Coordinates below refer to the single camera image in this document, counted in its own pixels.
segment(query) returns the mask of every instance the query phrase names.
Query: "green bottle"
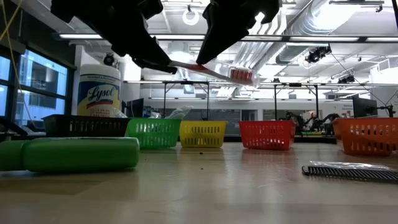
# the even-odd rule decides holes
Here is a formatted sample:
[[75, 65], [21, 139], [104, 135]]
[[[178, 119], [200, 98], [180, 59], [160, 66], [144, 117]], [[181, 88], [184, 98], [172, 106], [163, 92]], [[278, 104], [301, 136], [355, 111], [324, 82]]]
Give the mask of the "green bottle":
[[40, 138], [0, 143], [0, 171], [95, 172], [135, 167], [136, 138]]

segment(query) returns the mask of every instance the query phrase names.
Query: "red basket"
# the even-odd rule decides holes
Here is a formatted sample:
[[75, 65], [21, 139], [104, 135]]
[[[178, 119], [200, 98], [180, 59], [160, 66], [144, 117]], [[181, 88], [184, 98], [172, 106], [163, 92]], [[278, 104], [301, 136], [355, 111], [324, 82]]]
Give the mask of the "red basket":
[[239, 128], [246, 148], [289, 150], [296, 127], [293, 121], [240, 121]]
[[337, 144], [349, 155], [389, 156], [398, 145], [398, 118], [343, 118], [333, 122]]

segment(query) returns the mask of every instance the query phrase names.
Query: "yellow basket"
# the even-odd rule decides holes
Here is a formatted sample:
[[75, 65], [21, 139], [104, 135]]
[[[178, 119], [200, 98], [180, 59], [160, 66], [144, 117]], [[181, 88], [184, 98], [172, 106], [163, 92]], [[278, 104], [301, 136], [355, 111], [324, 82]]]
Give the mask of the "yellow basket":
[[227, 121], [182, 121], [180, 141], [183, 147], [221, 147]]

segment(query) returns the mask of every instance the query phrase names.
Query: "green basket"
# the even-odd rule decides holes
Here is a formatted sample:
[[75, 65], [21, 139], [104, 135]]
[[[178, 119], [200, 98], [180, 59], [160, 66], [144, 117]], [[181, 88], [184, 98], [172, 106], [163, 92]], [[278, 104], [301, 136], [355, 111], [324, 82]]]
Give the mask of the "green basket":
[[138, 138], [141, 149], [174, 147], [180, 131], [180, 119], [133, 118], [126, 136]]

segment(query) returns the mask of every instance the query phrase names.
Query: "table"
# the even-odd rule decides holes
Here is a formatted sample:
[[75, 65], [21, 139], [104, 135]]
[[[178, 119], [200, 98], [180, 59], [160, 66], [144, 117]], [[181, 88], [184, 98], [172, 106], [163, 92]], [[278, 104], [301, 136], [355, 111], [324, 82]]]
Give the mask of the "table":
[[0, 172], [0, 223], [397, 223], [398, 185], [303, 176], [311, 160], [398, 165], [332, 144], [142, 151], [123, 172]]

